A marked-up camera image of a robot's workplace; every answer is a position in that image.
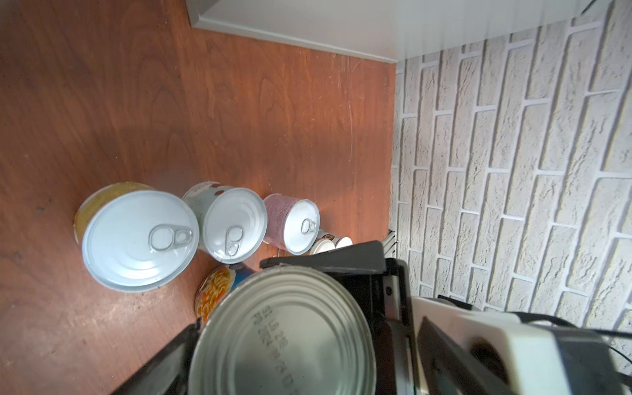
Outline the blue Progresso soup can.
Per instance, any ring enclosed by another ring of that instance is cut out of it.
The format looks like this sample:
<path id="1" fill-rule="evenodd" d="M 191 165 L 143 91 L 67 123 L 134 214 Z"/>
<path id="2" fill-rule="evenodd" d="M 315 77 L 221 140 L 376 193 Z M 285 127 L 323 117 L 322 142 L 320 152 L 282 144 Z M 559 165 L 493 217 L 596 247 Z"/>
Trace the blue Progresso soup can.
<path id="1" fill-rule="evenodd" d="M 194 298 L 194 312 L 205 324 L 214 309 L 240 283 L 256 272 L 243 263 L 219 265 L 199 286 Z"/>

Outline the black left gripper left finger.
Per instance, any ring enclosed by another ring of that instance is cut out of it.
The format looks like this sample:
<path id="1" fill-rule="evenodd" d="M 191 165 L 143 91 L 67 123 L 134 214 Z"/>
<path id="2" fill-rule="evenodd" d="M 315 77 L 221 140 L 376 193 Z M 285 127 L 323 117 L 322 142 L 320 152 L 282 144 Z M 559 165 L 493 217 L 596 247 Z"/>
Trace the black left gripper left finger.
<path id="1" fill-rule="evenodd" d="M 190 324 L 113 394 L 187 394 L 200 323 Z"/>

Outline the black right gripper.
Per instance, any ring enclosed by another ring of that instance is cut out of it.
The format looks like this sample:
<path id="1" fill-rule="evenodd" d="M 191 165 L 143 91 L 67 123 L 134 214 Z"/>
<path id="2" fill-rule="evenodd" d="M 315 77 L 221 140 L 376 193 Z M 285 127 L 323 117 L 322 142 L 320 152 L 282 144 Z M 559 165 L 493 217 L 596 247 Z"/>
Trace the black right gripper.
<path id="1" fill-rule="evenodd" d="M 408 286 L 408 265 L 388 258 L 378 241 L 307 256 L 267 258 L 280 265 L 313 268 L 338 281 L 360 306 L 370 326 L 377 366 L 377 394 L 418 394 L 418 363 Z"/>

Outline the red label soup can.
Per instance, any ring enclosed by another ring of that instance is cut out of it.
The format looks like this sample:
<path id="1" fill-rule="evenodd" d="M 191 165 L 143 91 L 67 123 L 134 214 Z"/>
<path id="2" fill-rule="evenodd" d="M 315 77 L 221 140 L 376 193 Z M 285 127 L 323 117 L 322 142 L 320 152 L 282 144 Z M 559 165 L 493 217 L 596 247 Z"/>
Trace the red label soup can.
<path id="1" fill-rule="evenodd" d="M 266 269 L 212 311 L 190 394 L 373 394 L 370 327 L 339 282 L 312 268 Z"/>

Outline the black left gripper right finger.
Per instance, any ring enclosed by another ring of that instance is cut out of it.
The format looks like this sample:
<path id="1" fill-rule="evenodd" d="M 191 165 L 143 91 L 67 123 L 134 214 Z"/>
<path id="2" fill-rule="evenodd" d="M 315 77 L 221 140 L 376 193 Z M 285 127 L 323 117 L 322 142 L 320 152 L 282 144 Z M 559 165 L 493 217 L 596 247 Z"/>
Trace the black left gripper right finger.
<path id="1" fill-rule="evenodd" d="M 469 351 L 428 318 L 421 321 L 417 345 L 431 394 L 512 394 L 498 353 L 485 342 Z"/>

